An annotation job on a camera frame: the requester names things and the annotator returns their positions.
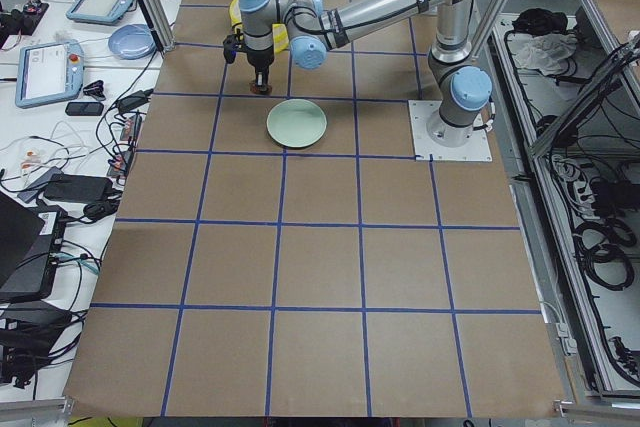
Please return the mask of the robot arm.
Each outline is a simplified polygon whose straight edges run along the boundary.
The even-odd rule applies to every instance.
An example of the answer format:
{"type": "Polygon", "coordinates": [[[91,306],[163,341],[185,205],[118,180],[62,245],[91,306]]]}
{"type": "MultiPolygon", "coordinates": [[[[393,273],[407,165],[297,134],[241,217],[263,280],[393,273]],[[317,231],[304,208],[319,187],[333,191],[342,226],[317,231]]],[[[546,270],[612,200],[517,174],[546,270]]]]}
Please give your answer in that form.
{"type": "Polygon", "coordinates": [[[438,21],[429,66],[436,81],[443,83],[469,62],[471,1],[357,0],[326,10],[322,0],[238,0],[241,30],[225,38],[224,57],[233,63],[237,54],[245,54],[254,69],[254,88],[269,92],[269,68],[275,59],[274,25],[285,26],[295,64],[313,70],[324,63],[329,51],[435,8],[438,21]]]}

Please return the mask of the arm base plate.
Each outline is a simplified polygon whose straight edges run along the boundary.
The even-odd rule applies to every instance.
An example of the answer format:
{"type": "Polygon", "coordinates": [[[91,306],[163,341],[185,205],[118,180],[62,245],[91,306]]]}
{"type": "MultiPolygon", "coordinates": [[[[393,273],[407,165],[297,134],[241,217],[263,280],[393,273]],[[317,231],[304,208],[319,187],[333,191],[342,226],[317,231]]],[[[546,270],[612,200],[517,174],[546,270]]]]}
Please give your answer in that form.
{"type": "Polygon", "coordinates": [[[409,118],[418,161],[491,162],[488,134],[478,113],[472,126],[452,127],[440,117],[439,100],[409,100],[409,118]]]}

